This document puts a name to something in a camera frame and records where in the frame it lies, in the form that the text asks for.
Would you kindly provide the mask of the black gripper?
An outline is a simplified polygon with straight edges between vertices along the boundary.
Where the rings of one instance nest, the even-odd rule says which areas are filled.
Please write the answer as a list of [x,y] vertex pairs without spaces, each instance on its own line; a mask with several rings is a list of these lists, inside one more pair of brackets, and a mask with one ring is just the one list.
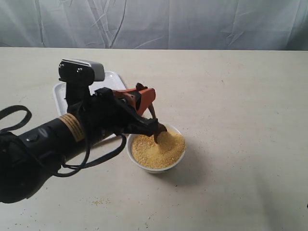
[[67,88],[65,99],[65,144],[85,144],[86,137],[95,144],[112,134],[158,136],[167,130],[157,118],[142,117],[146,109],[155,115],[153,88],[101,88],[93,95],[88,88]]

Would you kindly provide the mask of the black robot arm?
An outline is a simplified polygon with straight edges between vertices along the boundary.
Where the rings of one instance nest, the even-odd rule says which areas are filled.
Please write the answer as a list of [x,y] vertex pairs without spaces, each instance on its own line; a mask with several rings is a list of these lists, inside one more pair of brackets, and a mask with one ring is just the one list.
[[0,131],[0,200],[11,204],[30,198],[50,177],[70,177],[117,156],[128,134],[157,137],[164,127],[154,115],[155,90],[88,87],[66,90],[67,112],[21,135],[13,131],[31,118]]

